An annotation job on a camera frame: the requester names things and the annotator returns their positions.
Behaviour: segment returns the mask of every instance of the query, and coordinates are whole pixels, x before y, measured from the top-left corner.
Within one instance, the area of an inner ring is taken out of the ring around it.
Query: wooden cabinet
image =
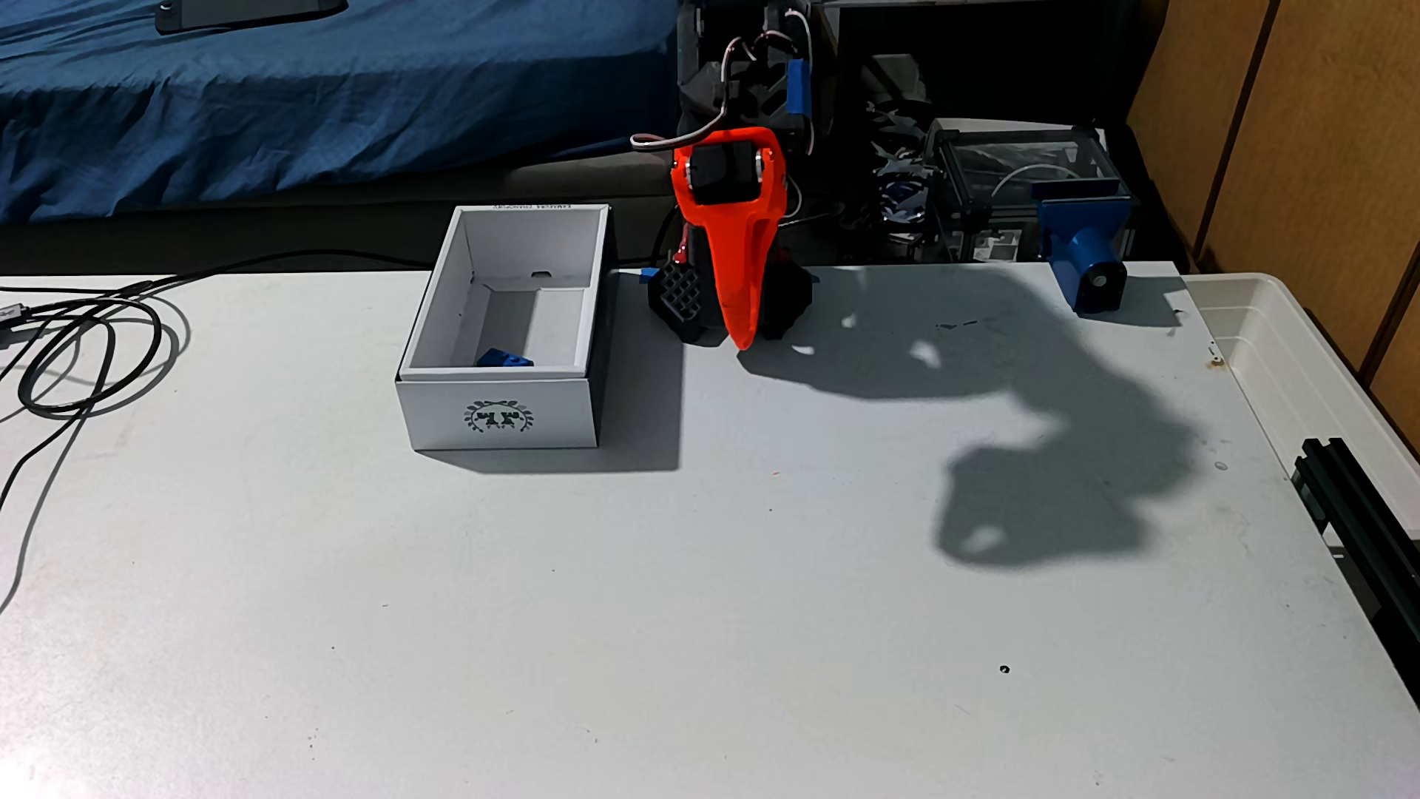
[[[1174,0],[1129,109],[1149,176],[1194,246],[1268,0]]]
[[[1355,368],[1420,241],[1417,41],[1414,0],[1282,0],[1203,247],[1281,277]]]

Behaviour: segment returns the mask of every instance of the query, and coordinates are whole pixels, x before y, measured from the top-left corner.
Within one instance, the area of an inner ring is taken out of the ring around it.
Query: white cardboard box
[[[456,207],[395,378],[410,446],[596,447],[613,261],[608,204]]]

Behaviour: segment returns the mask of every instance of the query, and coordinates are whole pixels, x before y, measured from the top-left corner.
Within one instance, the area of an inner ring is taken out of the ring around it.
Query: wire
[[[843,213],[845,207],[846,206],[843,203],[835,202],[828,207],[828,210],[822,210],[819,213],[811,213],[808,216],[795,216],[788,221],[780,221],[780,227],[794,227],[795,224],[807,224],[809,221],[818,221],[819,219],[829,219],[834,216],[839,216]]]
[[[794,43],[794,37],[781,30],[767,30],[761,33],[760,35],[754,37],[754,45],[758,47],[761,41],[770,37],[782,38],[784,41],[790,43],[790,47],[798,50],[798,44]]]
[[[720,111],[714,115],[699,131],[692,131],[686,135],[676,138],[657,136],[656,133],[633,133],[630,136],[630,148],[636,152],[662,152],[667,149],[676,149],[677,146],[687,146],[699,142],[700,139],[709,136],[714,129],[724,121],[730,114],[730,55],[734,54],[734,47],[743,40],[737,35],[730,40],[730,44],[724,47],[724,55],[720,57]]]
[[[814,68],[814,28],[808,27],[808,17],[804,16],[804,11],[799,11],[798,9],[790,9],[790,10],[784,11],[784,13],[787,16],[790,16],[790,17],[798,17],[798,20],[801,23],[804,23],[804,40],[808,41],[808,65],[812,70]]]
[[[798,180],[794,179],[794,175],[785,172],[784,176],[790,179],[790,184],[794,186],[794,196],[798,197],[798,202],[794,203],[794,210],[785,213],[784,219],[794,219],[798,216],[799,209],[804,207],[804,189],[798,187]]]
[[[1076,175],[1076,173],[1071,172],[1069,169],[1066,169],[1064,166],[1059,166],[1056,163],[1027,163],[1025,166],[1021,166],[1020,169],[1015,169],[1014,172],[1011,172],[1005,177],[1001,177],[1001,182],[997,183],[994,189],[991,189],[991,196],[995,196],[995,193],[1001,190],[1001,186],[1004,186],[1011,177],[1015,177],[1017,175],[1020,175],[1021,172],[1025,172],[1027,169],[1059,169],[1061,172],[1069,175],[1071,177],[1079,179],[1079,175]]]
[[[0,379],[4,379],[16,365],[36,348],[36,343],[45,338],[45,334],[53,328],[53,338],[45,341],[36,351],[34,358],[30,363],[20,372],[18,383],[18,397],[20,406],[24,410],[48,419],[62,421],[54,433],[51,433],[44,441],[36,446],[33,450],[26,453],[16,463],[14,468],[10,470],[10,477],[4,483],[4,488],[0,490],[0,511],[4,509],[6,501],[10,498],[10,490],[14,487],[16,480],[20,477],[20,471],[31,458],[44,451],[45,447],[54,444],[64,431],[75,429],[80,426],[94,410],[105,402],[105,399],[112,397],[119,390],[132,385],[135,379],[142,376],[148,366],[153,362],[158,355],[158,349],[162,345],[163,338],[163,324],[158,315],[158,311],[149,304],[149,299],[158,291],[169,288],[179,282],[192,282],[195,280],[202,280],[212,277],[213,274],[220,274],[223,271],[231,271],[236,268],[243,268],[247,265],[256,265],[260,263],[267,263],[288,257],[302,257],[302,255],[341,255],[341,257],[361,257],[369,260],[381,260],[399,265],[415,265],[415,267],[432,267],[433,264],[427,261],[383,255],[378,253],[366,253],[362,250],[291,250],[284,253],[273,253],[266,255],[257,255],[246,260],[239,260],[236,263],[227,263],[222,265],[213,265],[207,268],[199,268],[185,274],[173,274],[169,277],[160,277],[158,280],[141,280],[121,288],[37,288],[31,285],[26,287],[0,287],[0,291],[50,291],[50,292],[72,292],[72,294],[94,294],[91,297],[80,297],[72,299],[60,299],[54,302],[45,302],[36,307],[21,307],[18,314],[14,316],[0,321],[0,334],[14,331],[16,328],[36,325],[26,329],[30,334],[28,339],[20,346],[20,351],[10,358],[10,362],[0,369]],[[152,329],[152,338],[148,342],[148,348],[138,362],[129,368],[126,372],[118,376],[118,379],[109,380],[109,370],[114,365],[114,355],[118,351],[118,331],[114,321],[109,319],[112,314],[135,309],[139,311],[143,318],[139,319]],[[45,373],[45,368],[62,352],[65,348],[78,345],[78,341],[95,326],[102,326],[106,332],[106,343],[104,346],[104,355],[98,369],[98,378],[94,380],[92,387],[87,396],[74,399],[68,403],[41,403],[40,397],[47,393],[48,389],[36,393],[36,386],[40,378]],[[0,613],[4,613],[10,607],[10,602],[14,599],[16,592],[20,589],[20,579],[24,575],[24,561],[26,553],[30,548],[30,534],[33,527],[26,531],[24,538],[20,542],[20,555],[16,561],[14,580],[10,583],[10,590],[4,600],[0,602]]]
[[[663,254],[666,254],[666,253],[660,251],[660,246],[666,240],[666,233],[670,230],[670,223],[676,219],[677,213],[680,213],[680,206],[679,204],[673,204],[673,206],[670,206],[670,210],[666,213],[666,217],[660,220],[660,227],[656,228],[656,238],[655,238],[655,243],[650,244],[650,254],[649,255],[646,255],[646,257],[629,257],[629,258],[625,258],[625,260],[619,260],[619,261],[616,261],[616,265],[629,265],[629,264],[633,264],[633,263],[646,263],[646,264],[650,264],[650,265],[656,265],[656,263],[660,260],[660,257]]]

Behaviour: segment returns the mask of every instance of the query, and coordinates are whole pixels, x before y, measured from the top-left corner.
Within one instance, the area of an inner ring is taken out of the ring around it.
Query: blue bedsheet
[[[0,221],[555,152],[669,126],[674,0],[349,0],[160,37],[156,0],[0,0]]]

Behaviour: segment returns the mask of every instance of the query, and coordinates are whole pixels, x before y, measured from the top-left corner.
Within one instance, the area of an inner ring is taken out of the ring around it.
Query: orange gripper
[[[760,196],[746,202],[696,204],[686,172],[690,150],[700,145],[750,140],[760,146],[763,172]],[[764,290],[764,261],[788,209],[784,152],[768,128],[716,131],[696,145],[676,149],[670,169],[676,200],[686,221],[706,228],[710,260],[714,265],[716,292],[724,326],[736,346],[748,349],[760,326],[760,294]]]

